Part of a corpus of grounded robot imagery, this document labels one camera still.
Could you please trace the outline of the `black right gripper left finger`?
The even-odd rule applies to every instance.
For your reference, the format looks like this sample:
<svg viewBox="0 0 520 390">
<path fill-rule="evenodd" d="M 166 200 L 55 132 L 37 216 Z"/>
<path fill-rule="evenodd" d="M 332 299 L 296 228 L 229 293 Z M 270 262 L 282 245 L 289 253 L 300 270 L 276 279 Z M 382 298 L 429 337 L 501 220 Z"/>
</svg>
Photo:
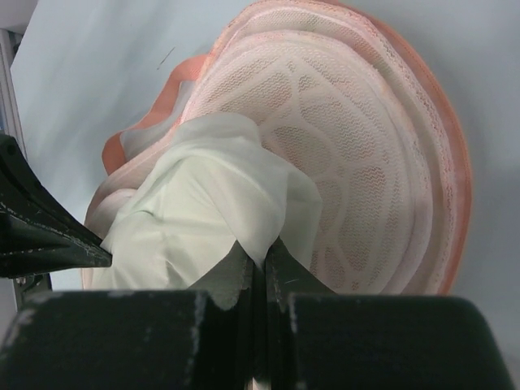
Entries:
<svg viewBox="0 0 520 390">
<path fill-rule="evenodd" d="M 49 292 L 15 316 L 4 389 L 244 389 L 254 262 L 239 245 L 185 290 Z"/>
</svg>

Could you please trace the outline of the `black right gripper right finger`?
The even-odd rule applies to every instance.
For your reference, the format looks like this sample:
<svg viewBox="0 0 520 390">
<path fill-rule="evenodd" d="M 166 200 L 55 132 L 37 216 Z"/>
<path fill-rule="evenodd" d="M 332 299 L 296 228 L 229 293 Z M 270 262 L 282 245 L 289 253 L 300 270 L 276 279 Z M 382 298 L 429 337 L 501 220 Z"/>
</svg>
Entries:
<svg viewBox="0 0 520 390">
<path fill-rule="evenodd" d="M 274 389 L 511 389 L 491 329 L 467 300 L 333 292 L 281 241 L 265 262 Z"/>
</svg>

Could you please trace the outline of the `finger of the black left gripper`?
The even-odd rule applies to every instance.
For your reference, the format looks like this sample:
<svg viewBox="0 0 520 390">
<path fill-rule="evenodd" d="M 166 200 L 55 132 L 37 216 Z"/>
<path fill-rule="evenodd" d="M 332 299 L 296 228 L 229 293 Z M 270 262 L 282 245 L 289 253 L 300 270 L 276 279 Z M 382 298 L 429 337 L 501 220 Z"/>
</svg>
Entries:
<svg viewBox="0 0 520 390">
<path fill-rule="evenodd" d="M 15 203 L 26 203 L 33 208 L 33 211 L 29 211 L 31 220 L 45 215 L 59 225 L 59 230 L 65 232 L 69 229 L 74 236 L 87 242 L 101 243 L 95 233 L 77 221 L 53 198 L 29 167 L 15 138 L 5 134 L 1 135 L 1 177 L 17 192 Z"/>
<path fill-rule="evenodd" d="M 80 224 L 24 221 L 1 213 L 1 277 L 15 279 L 72 268 L 109 267 L 101 239 Z"/>
</svg>

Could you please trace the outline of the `white bra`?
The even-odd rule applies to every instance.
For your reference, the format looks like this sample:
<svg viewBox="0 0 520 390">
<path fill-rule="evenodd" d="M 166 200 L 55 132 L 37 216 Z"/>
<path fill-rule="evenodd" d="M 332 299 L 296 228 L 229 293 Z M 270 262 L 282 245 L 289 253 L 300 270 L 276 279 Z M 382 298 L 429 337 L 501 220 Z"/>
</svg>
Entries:
<svg viewBox="0 0 520 390">
<path fill-rule="evenodd" d="M 321 209 L 311 178 L 264 149 L 251 119 L 224 113 L 192 119 L 150 173 L 132 173 L 89 213 L 86 224 L 112 263 L 83 270 L 83 284 L 184 289 L 234 244 L 262 265 L 277 240 L 308 266 Z"/>
</svg>

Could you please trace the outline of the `pink floral mesh laundry bag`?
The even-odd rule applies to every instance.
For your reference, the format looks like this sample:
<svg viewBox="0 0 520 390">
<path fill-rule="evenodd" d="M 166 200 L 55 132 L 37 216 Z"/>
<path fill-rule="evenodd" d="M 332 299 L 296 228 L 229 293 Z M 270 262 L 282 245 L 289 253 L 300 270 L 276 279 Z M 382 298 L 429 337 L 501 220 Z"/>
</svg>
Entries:
<svg viewBox="0 0 520 390">
<path fill-rule="evenodd" d="M 149 112 L 107 140 L 85 224 L 132 173 L 152 171 L 180 125 L 220 113 L 251 119 L 262 147 L 316 185 L 312 257 L 298 262 L 319 281 L 337 293 L 450 289 L 472 196 L 457 116 L 399 34 L 330 1 L 255 2 L 179 64 Z"/>
</svg>

